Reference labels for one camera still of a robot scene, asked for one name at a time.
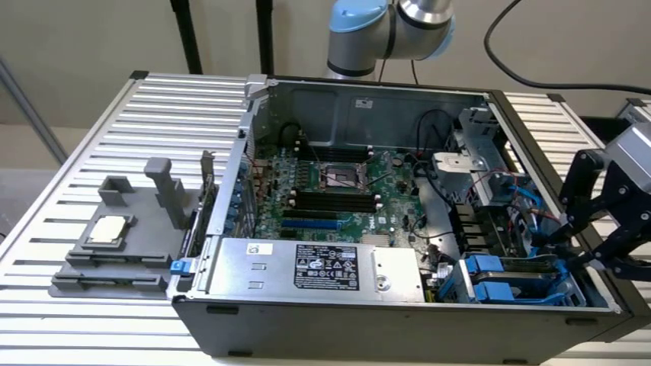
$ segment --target wall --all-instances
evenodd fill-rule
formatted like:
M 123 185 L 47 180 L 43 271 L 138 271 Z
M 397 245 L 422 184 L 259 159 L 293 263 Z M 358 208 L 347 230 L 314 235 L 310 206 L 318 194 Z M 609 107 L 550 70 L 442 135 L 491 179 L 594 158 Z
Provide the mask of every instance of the wall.
M 541 92 L 495 68 L 482 48 L 510 0 L 455 0 L 457 39 L 418 63 L 423 84 Z M 254 0 L 193 0 L 206 73 L 259 71 Z M 277 73 L 321 76 L 334 0 L 277 0 Z M 495 32 L 495 52 L 531 79 L 651 86 L 644 62 L 649 0 L 523 2 Z M 134 69 L 187 72 L 167 0 L 0 0 L 0 54 L 46 121 L 89 128 Z M 389 61 L 385 80 L 411 82 L 410 64 Z M 625 93 L 563 91 L 582 114 L 613 115 Z M 0 93 L 0 123 L 25 120 Z

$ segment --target warning label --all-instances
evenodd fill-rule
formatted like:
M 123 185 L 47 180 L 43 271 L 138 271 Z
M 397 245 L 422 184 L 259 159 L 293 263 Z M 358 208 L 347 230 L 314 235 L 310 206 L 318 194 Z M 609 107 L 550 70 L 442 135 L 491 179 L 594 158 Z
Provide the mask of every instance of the warning label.
M 359 291 L 358 248 L 297 246 L 294 285 L 314 290 Z

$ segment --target motherboard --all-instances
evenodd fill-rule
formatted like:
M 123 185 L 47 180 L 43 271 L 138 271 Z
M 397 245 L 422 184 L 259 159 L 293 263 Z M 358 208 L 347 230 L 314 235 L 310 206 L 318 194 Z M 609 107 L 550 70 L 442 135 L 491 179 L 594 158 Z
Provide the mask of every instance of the motherboard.
M 255 237 L 414 248 L 423 215 L 410 152 L 286 147 L 255 160 Z

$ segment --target black pole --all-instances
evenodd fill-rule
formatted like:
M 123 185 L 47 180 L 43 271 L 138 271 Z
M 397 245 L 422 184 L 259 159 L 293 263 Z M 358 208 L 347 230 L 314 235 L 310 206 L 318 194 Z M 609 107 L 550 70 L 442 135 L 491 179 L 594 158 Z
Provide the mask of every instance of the black pole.
M 179 34 L 182 35 L 183 52 L 186 53 L 187 69 L 191 74 L 202 75 L 202 59 L 197 46 L 195 27 L 193 26 L 193 14 L 190 0 L 170 0 L 173 11 L 177 15 Z
M 274 75 L 274 0 L 255 0 L 258 15 L 258 43 L 261 49 L 261 72 Z

